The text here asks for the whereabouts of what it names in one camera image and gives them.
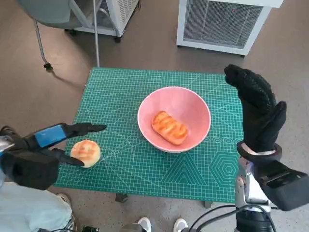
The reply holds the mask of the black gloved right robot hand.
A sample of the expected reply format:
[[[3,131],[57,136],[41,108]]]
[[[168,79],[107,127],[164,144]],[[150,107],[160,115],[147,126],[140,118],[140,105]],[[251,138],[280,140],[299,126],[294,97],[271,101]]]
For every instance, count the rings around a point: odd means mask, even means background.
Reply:
[[[271,85],[251,70],[230,64],[224,72],[242,104],[244,143],[255,153],[273,151],[286,121],[286,102],[276,102]]]

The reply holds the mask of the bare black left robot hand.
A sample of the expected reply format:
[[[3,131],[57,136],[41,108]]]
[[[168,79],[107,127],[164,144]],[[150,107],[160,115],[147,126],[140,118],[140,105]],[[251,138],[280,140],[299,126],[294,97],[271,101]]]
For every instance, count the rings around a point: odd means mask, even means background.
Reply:
[[[13,136],[13,141],[17,148],[24,148],[30,151],[46,151],[54,145],[59,144],[69,138],[84,136],[91,132],[103,131],[107,128],[104,124],[58,123],[48,128],[33,132],[25,137],[18,134]]]

